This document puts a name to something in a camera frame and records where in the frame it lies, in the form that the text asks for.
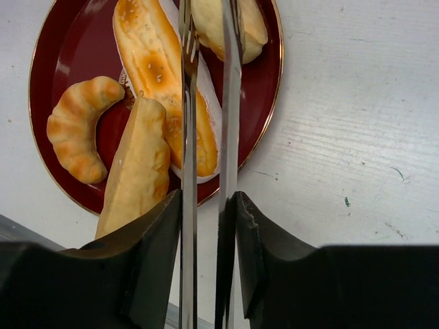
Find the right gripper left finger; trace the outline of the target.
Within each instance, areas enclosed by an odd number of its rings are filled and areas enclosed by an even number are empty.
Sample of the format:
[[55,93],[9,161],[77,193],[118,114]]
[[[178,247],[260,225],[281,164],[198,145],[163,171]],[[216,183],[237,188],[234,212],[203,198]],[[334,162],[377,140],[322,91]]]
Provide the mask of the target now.
[[80,249],[1,244],[2,328],[163,328],[182,193]]

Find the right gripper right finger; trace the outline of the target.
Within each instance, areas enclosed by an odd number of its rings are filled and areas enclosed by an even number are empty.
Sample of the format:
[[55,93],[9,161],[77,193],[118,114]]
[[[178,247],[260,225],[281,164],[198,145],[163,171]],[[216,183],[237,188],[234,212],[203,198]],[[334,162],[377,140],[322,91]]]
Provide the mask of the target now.
[[438,247],[313,247],[235,196],[244,317],[252,328],[437,328]]

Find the metal tongs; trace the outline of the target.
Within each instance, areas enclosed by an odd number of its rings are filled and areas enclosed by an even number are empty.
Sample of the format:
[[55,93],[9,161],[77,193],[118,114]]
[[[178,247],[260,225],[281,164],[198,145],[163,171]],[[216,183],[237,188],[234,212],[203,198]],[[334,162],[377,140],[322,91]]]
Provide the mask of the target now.
[[239,115],[241,93],[241,11],[237,1],[222,5],[224,28],[224,94],[222,131],[217,141],[211,123],[196,119],[205,105],[197,89],[199,41],[190,1],[179,4],[182,79],[182,226],[180,233],[180,328],[196,328],[197,305],[197,178],[220,174],[219,225],[215,285],[215,328],[234,326],[234,264]]

